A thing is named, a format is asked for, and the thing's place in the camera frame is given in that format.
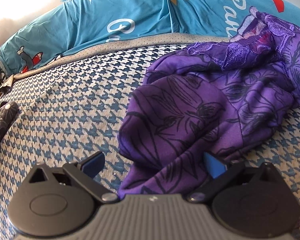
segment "houndstooth pattern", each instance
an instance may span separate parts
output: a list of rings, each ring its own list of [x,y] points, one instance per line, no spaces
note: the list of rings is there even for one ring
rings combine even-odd
[[[93,56],[16,82],[0,99],[20,113],[0,145],[0,240],[13,234],[7,204],[31,166],[61,166],[101,150],[106,166],[95,180],[116,191],[130,162],[118,154],[116,134],[151,62],[184,45],[162,45]],[[252,166],[269,161],[300,200],[300,108],[290,111],[273,138],[251,151]],[[300,239],[300,230],[294,235]]]

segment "gray ribbed surface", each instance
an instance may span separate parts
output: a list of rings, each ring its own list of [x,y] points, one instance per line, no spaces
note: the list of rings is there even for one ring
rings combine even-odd
[[[31,238],[16,237],[16,240]],[[201,204],[180,195],[128,195],[122,202],[104,205],[79,232],[58,240],[253,240],[235,235]],[[284,235],[272,240],[293,240]]]

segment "purple garment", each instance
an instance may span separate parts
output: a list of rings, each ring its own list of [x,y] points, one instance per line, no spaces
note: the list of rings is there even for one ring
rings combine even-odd
[[[300,106],[300,28],[250,8],[230,42],[160,57],[133,93],[118,134],[134,163],[125,194],[186,194],[207,177],[202,153],[237,159]]]

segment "cartoon character print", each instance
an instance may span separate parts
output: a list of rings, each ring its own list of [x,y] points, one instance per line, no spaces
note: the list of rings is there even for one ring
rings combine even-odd
[[[26,62],[26,66],[20,71],[20,73],[33,70],[34,66],[41,61],[43,55],[43,52],[39,52],[33,58],[31,58],[26,52],[23,51],[24,47],[25,46],[21,46],[17,51],[18,55]]]

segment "red shape print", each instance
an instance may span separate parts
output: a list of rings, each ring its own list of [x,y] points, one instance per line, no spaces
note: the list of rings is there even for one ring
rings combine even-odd
[[[284,12],[284,2],[283,0],[273,0],[278,12]]]

